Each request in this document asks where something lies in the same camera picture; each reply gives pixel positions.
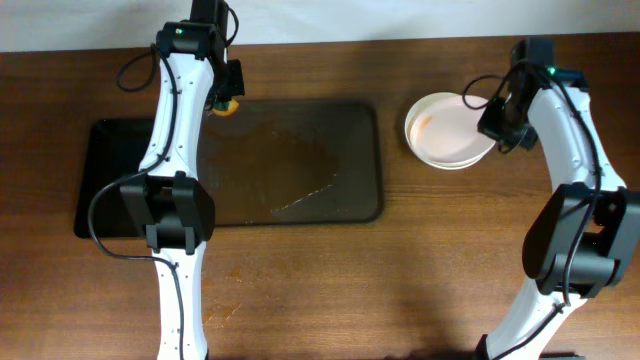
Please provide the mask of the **yellow green sponge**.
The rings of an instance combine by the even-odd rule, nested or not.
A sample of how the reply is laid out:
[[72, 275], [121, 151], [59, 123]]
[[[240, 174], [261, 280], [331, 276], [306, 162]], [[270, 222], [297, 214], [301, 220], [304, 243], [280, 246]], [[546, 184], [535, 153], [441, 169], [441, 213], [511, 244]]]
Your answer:
[[227, 117], [233, 114], [239, 107], [239, 103], [235, 99], [226, 102], [216, 102], [210, 110], [216, 116]]

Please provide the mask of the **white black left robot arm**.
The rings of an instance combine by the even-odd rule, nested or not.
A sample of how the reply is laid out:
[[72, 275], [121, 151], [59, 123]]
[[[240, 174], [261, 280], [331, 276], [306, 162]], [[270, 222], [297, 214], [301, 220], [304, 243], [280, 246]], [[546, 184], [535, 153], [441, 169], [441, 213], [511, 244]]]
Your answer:
[[154, 49], [161, 88], [152, 135], [138, 176], [120, 187], [126, 210], [155, 265], [160, 303], [160, 359], [209, 355], [201, 305], [201, 270], [214, 230], [215, 205], [198, 180], [198, 148], [210, 112], [229, 115], [243, 94], [241, 65], [213, 23], [168, 22]]

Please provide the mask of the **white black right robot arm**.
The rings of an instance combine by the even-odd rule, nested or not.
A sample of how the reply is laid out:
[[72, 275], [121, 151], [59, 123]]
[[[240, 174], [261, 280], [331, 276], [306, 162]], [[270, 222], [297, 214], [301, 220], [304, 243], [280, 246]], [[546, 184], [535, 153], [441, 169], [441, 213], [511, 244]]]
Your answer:
[[552, 196], [527, 232], [525, 281], [476, 359], [538, 359], [563, 322], [617, 285], [639, 242], [639, 195], [610, 165], [590, 114], [584, 76], [521, 60], [509, 96], [483, 105], [478, 129], [502, 152], [543, 148]]

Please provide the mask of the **brown plastic tray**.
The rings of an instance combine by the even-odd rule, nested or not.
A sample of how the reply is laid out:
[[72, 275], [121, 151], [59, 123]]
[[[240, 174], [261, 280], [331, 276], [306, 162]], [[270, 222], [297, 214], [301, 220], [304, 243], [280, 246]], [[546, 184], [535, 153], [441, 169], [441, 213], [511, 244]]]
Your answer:
[[379, 144], [366, 102], [248, 101], [204, 119], [198, 176], [219, 227], [368, 223], [384, 209]]

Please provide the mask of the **black water tray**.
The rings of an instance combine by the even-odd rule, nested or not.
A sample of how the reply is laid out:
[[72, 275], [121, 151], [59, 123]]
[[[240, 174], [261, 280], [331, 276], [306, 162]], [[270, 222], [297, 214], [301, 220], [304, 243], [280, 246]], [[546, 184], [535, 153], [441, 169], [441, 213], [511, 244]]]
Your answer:
[[[90, 237], [88, 209], [95, 194], [109, 183], [138, 170], [152, 128], [151, 119], [105, 119], [91, 127], [73, 227], [76, 237]], [[100, 198], [93, 224], [100, 238], [138, 236], [117, 189]]]

